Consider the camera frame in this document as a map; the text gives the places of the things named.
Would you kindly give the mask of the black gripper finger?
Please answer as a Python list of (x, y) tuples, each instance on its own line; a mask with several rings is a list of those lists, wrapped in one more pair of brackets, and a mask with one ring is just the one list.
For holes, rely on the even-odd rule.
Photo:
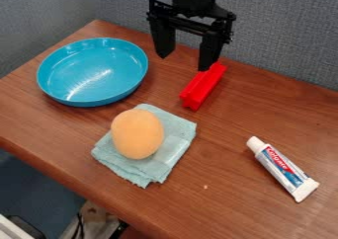
[(166, 58), (175, 49), (175, 28), (167, 20), (149, 19), (155, 50), (160, 58)]
[(206, 71), (212, 63), (218, 60), (223, 47), (222, 35), (208, 31), (202, 37), (199, 45), (198, 70)]

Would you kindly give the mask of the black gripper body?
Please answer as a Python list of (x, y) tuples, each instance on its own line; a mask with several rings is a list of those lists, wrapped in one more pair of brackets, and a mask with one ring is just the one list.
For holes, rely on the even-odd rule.
[(223, 43), (232, 37), (236, 15), (218, 6), (215, 0), (148, 0), (151, 18), (167, 20), (175, 30), (203, 37), (211, 31), (222, 35)]

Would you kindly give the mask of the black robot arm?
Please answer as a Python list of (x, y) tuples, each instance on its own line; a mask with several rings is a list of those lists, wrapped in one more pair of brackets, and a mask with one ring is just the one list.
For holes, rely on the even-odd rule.
[(198, 70), (206, 71), (218, 61), (224, 43), (232, 40), (236, 15), (218, 6), (215, 0), (148, 0), (147, 20), (155, 50), (166, 58), (175, 50), (175, 31), (202, 37)]

